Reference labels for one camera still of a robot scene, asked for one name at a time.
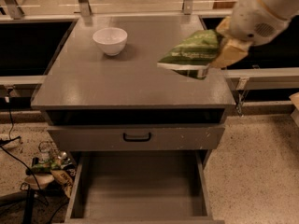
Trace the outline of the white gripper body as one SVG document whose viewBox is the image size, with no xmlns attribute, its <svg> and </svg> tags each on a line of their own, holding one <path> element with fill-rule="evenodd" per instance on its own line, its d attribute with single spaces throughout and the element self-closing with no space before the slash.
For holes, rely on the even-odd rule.
<svg viewBox="0 0 299 224">
<path fill-rule="evenodd" d="M 284 32 L 291 21 L 292 0 L 239 0 L 232 12 L 232 37 L 261 46 Z"/>
</svg>

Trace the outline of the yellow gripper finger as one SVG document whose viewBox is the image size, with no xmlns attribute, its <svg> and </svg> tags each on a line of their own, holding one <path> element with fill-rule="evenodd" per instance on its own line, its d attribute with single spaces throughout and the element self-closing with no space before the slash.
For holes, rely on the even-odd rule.
<svg viewBox="0 0 299 224">
<path fill-rule="evenodd" d="M 216 31 L 220 34 L 223 35 L 224 37 L 229 37 L 230 36 L 230 32 L 229 32 L 229 28 L 230 28 L 230 20 L 231 17 L 227 16 L 225 17 L 217 26 Z"/>
<path fill-rule="evenodd" d="M 252 43 L 235 38 L 225 38 L 218 56 L 210 63 L 214 68 L 225 68 L 244 59 Z"/>
</svg>

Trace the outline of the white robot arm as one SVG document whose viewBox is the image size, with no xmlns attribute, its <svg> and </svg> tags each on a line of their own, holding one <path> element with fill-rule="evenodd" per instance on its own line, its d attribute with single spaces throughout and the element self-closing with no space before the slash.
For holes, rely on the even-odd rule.
<svg viewBox="0 0 299 224">
<path fill-rule="evenodd" d="M 299 0 L 238 0 L 216 28 L 223 39 L 210 65 L 224 68 L 241 61 L 250 47 L 267 44 L 284 32 L 298 11 Z"/>
</svg>

